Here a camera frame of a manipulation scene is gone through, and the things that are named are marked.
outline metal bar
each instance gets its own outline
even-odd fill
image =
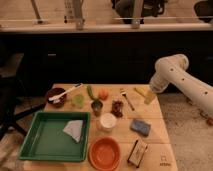
[[[82,30],[84,25],[83,14],[82,14],[82,2],[81,0],[72,0],[74,8],[74,17],[76,23],[76,29]]]
[[[134,11],[132,16],[132,28],[138,29],[140,28],[141,14],[143,11],[143,3],[144,0],[135,0],[134,3]]]
[[[40,14],[39,14],[38,7],[37,7],[37,5],[36,5],[36,3],[35,3],[35,0],[31,0],[31,4],[32,4],[32,7],[33,7],[34,12],[35,12],[36,19],[38,20],[37,23],[38,23],[38,24],[42,24],[43,21],[42,21],[42,19],[41,19]]]

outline small bowl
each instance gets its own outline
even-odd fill
[[[117,119],[113,114],[105,113],[101,115],[99,119],[99,123],[102,130],[110,132],[115,127],[117,123]]]
[[[67,99],[66,94],[63,95],[62,97],[60,97],[59,100],[57,100],[57,101],[50,101],[49,98],[53,97],[55,95],[61,94],[63,92],[65,92],[65,90],[63,88],[59,88],[59,87],[50,89],[45,95],[46,102],[57,108],[62,107]]]
[[[115,170],[120,162],[120,157],[120,147],[113,138],[99,137],[90,145],[89,161],[97,170]]]

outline green vegetable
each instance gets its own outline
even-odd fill
[[[78,108],[82,108],[84,105],[84,96],[82,94],[77,94],[72,99],[72,104]]]
[[[98,98],[93,95],[92,87],[90,85],[87,86],[87,93],[92,100],[97,100]]]

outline yellow object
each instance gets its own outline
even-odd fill
[[[144,99],[145,104],[150,104],[156,97],[156,94],[153,93],[152,90],[150,89],[145,90],[142,87],[135,87],[134,90],[145,98]]]

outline spoon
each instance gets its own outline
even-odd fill
[[[48,100],[49,100],[49,101],[56,101],[56,100],[58,100],[60,97],[62,97],[63,95],[65,95],[65,94],[67,94],[67,93],[69,93],[69,92],[71,92],[71,91],[73,91],[73,90],[75,90],[75,89],[77,89],[77,88],[79,88],[79,87],[81,87],[81,86],[83,86],[82,83],[76,84],[76,85],[74,85],[73,87],[67,89],[65,92],[50,97]]]

